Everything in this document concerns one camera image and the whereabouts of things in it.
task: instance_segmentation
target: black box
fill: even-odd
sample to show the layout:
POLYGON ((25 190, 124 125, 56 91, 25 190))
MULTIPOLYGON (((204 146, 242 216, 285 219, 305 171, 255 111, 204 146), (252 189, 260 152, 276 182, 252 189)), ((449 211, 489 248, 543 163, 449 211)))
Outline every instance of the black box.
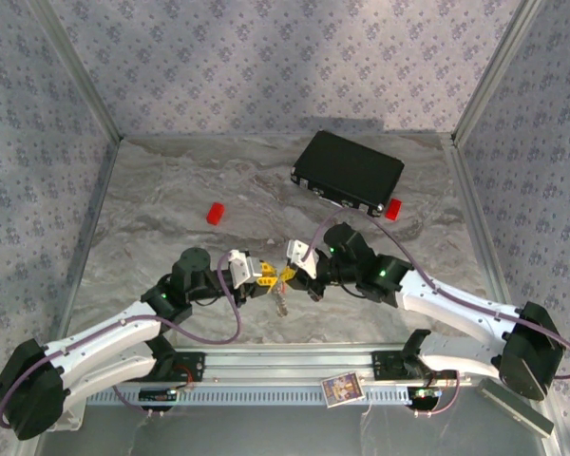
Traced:
POLYGON ((400 160, 319 131, 292 168, 292 181, 338 205, 383 214, 404 165, 400 160))

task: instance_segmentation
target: marble surface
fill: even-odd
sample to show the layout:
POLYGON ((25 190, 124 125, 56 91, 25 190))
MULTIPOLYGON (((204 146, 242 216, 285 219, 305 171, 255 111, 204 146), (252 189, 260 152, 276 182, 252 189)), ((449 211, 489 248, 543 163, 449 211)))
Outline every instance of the marble surface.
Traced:
MULTIPOLYGON (((280 268, 290 238, 310 240, 335 207, 290 181, 290 169, 311 137, 157 138, 123 141, 74 304, 70 333, 119 312, 162 275, 183 250, 209 251, 212 267, 237 248, 280 268), (205 215, 224 203, 219 226, 205 215)), ((476 295, 483 281, 461 204, 453 191, 442 142, 446 136, 351 137, 401 159, 406 168, 394 196, 403 201, 396 222, 383 221, 428 272, 476 295)), ((396 248, 354 215, 340 217, 359 229, 376 251, 396 248)), ((456 333, 423 315, 359 300, 333 287, 320 303, 291 289, 289 311, 279 316, 271 295, 241 308, 241 343, 403 342, 416 328, 456 333)), ((196 307, 182 326, 210 338, 235 330, 225 299, 196 307)), ((174 345, 193 342, 169 333, 174 345)))

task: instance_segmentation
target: patterned wallpaper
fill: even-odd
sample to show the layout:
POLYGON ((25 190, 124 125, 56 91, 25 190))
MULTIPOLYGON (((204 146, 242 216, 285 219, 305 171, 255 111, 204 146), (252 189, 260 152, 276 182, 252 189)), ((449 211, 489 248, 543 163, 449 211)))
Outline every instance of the patterned wallpaper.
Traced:
POLYGON ((124 136, 451 131, 520 0, 51 0, 124 136))
POLYGON ((570 0, 545 4, 464 152, 512 297, 570 338, 570 0))
POLYGON ((0 370, 58 322, 111 153, 27 4, 0 0, 0 370))

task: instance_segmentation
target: red block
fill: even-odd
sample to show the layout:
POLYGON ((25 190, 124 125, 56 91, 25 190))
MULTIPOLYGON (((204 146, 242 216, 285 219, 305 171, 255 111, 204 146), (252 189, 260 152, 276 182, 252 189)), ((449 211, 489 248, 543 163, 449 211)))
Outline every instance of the red block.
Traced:
POLYGON ((389 209, 387 209, 387 213, 384 215, 389 220, 397 220, 399 217, 399 210, 401 209, 401 201, 399 199, 391 199, 389 204, 389 209))
POLYGON ((212 225, 217 225, 221 220, 221 216, 224 215, 224 205, 219 202, 214 202, 213 206, 209 210, 207 214, 207 223, 211 223, 212 225))

